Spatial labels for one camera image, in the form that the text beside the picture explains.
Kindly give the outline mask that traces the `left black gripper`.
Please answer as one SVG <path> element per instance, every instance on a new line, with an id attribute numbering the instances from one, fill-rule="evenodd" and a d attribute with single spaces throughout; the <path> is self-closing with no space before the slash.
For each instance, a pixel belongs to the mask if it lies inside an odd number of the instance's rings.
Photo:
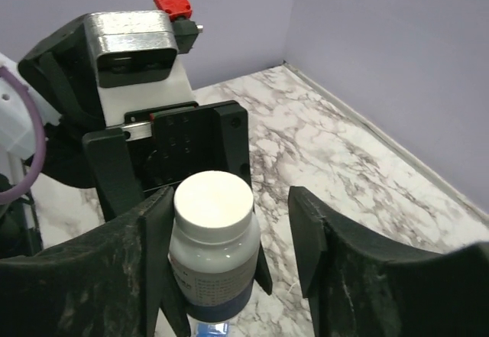
<path id="1" fill-rule="evenodd" d="M 122 125 L 85 134 L 82 143 L 105 215 L 121 215 L 202 171 L 251 182 L 248 112 L 234 100 L 131 112 Z"/>

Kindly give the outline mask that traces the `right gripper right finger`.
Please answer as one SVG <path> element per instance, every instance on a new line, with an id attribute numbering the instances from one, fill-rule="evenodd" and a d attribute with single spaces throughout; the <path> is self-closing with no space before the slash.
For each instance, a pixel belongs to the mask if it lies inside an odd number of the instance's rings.
<path id="1" fill-rule="evenodd" d="M 488 244 L 446 254 L 394 241 L 290 188 L 290 227 L 317 336 L 486 336 Z"/>

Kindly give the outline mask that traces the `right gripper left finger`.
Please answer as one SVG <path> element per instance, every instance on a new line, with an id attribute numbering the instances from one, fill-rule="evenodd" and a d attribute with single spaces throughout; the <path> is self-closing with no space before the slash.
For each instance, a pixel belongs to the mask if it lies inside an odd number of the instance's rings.
<path id="1" fill-rule="evenodd" d="M 1 262 L 3 336 L 152 336 L 173 190 L 32 257 Z"/>

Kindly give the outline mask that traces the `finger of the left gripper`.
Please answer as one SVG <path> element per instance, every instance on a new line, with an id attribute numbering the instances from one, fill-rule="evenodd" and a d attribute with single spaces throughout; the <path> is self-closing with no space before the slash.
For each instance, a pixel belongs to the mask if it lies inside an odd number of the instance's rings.
<path id="1" fill-rule="evenodd" d="M 191 328 L 186 314 L 186 301 L 169 264 L 164 264 L 163 270 L 160 272 L 157 281 L 157 298 L 175 336 L 191 336 Z"/>
<path id="2" fill-rule="evenodd" d="M 273 293 L 273 281 L 262 244 L 260 244 L 258 249 L 257 267 L 254 273 L 254 279 L 267 295 L 271 295 Z"/>

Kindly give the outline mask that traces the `blue weekly pill organizer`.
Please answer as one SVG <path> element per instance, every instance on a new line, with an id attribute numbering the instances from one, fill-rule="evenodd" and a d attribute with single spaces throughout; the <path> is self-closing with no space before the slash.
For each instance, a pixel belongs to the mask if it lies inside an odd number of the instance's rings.
<path id="1" fill-rule="evenodd" d="M 194 337 L 228 337 L 229 321 L 224 322 L 201 322 L 193 320 Z"/>

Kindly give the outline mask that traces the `white pill bottle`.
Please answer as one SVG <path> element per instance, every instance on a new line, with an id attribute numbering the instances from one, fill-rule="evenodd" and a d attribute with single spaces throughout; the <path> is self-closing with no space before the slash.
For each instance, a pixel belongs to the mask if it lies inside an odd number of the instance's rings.
<path id="1" fill-rule="evenodd" d="M 257 269 L 252 190 L 234 174 L 208 170 L 186 178 L 173 204 L 169 260 L 187 312 L 201 322 L 229 320 L 248 303 Z"/>

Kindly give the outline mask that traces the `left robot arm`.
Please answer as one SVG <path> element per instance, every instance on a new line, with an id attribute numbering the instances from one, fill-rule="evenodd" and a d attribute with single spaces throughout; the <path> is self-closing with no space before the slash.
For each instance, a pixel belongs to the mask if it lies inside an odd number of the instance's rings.
<path id="1" fill-rule="evenodd" d="M 199 27 L 159 11 L 82 15 L 1 60 L 1 146 L 28 164 L 1 206 L 47 175 L 94 188 L 102 225 L 21 252 L 1 215 L 3 336 L 152 336 L 163 313 L 221 322 L 272 280 L 254 214 L 248 113 L 200 105 L 179 56 Z"/>

